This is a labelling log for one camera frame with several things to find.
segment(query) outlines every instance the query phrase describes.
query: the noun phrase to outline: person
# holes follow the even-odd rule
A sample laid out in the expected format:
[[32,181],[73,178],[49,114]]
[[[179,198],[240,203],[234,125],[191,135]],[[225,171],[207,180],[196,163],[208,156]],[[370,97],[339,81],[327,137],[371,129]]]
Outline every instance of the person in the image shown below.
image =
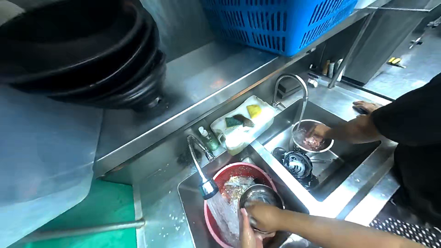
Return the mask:
[[401,184],[398,200],[423,221],[441,226],[441,73],[386,106],[354,102],[366,115],[333,128],[317,125],[311,135],[351,143],[388,138],[398,143],[395,173]]
[[323,248],[423,248],[409,239],[344,220],[312,216],[282,210],[265,203],[241,209],[241,247],[263,247],[260,234],[253,232],[248,214],[257,228],[268,232],[287,231],[297,234]]

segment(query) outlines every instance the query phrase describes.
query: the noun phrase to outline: blue plastic basket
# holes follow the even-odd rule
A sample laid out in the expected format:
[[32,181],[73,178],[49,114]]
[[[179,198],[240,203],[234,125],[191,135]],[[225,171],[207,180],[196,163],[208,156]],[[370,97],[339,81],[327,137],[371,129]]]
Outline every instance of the blue plastic basket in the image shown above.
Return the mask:
[[348,17],[357,0],[201,0],[221,37],[293,56]]

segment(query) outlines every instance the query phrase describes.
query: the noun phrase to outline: stainless steel bowl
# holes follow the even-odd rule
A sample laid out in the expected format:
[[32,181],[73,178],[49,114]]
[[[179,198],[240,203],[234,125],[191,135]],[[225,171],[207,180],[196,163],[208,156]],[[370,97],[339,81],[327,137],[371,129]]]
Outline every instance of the stainless steel bowl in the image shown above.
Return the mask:
[[[309,150],[307,148],[304,148],[303,146],[301,146],[300,144],[297,143],[297,141],[294,139],[293,133],[295,130],[297,130],[297,125],[299,124],[299,122],[296,122],[294,124],[294,127],[291,130],[291,141],[298,146],[300,149],[307,151],[307,152],[311,152],[311,153],[321,153],[321,152],[325,152],[329,149],[331,149],[331,147],[334,144],[334,140],[333,139],[324,139],[322,142],[324,142],[323,148],[320,150]],[[300,128],[305,128],[306,130],[310,130],[311,128],[313,128],[313,126],[317,125],[317,124],[323,124],[322,122],[318,121],[318,120],[302,120],[300,122]]]
[[[280,209],[285,209],[280,195],[272,188],[263,184],[254,184],[245,190],[239,199],[239,209],[252,205],[252,202],[263,202]],[[261,233],[270,233],[256,228],[256,223],[256,220],[250,215],[250,225],[254,230]]]

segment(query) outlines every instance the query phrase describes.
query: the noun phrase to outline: dish soap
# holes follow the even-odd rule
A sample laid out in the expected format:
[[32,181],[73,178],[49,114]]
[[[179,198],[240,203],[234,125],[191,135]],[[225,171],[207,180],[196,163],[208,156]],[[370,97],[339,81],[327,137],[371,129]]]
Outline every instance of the dish soap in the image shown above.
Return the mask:
[[207,146],[208,150],[214,151],[219,147],[219,142],[214,138],[212,132],[208,132],[204,127],[199,127],[199,132],[202,135],[201,140]]

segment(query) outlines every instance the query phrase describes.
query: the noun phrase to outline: forearm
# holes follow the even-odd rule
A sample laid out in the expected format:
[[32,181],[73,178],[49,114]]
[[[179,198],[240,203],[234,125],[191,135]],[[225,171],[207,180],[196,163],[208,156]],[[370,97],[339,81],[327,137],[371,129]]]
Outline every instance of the forearm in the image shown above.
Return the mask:
[[352,222],[284,210],[281,230],[295,233],[323,248],[421,248],[400,236]]
[[352,119],[337,127],[330,128],[324,133],[324,137],[358,144],[380,140],[381,135],[377,131],[370,115],[366,115]]

